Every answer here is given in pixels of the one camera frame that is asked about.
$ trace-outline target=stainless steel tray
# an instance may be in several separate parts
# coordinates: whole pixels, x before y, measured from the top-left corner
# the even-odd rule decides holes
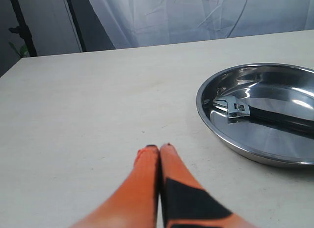
[[[224,95],[234,95],[259,109],[314,120],[314,70],[275,63],[236,66],[207,79],[196,97],[204,123],[242,156],[278,167],[314,166],[314,136],[231,121],[205,104]]]

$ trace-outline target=black stand pole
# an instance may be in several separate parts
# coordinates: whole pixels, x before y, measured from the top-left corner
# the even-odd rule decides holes
[[[31,38],[31,33],[26,25],[20,4],[18,0],[10,0],[12,7],[15,12],[16,19],[18,20],[19,25],[16,28],[9,28],[9,31],[14,34],[19,34],[20,37],[25,41],[25,44],[27,46],[28,53],[31,57],[36,57],[37,52],[33,43],[33,40]]]

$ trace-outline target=white backdrop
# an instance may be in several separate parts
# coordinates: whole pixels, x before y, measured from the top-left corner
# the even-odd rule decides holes
[[[314,29],[314,0],[90,2],[117,49]]]

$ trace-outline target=wrench jaw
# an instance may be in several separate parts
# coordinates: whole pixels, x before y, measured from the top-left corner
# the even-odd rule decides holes
[[[221,96],[213,100],[214,107],[227,112],[228,119],[250,115],[249,106],[232,95]]]

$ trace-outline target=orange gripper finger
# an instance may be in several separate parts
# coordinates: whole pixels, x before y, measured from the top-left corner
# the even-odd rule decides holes
[[[171,144],[161,147],[160,159],[165,228],[255,228],[210,196]]]
[[[71,228],[154,228],[158,203],[159,151],[137,153],[132,172],[100,207]]]

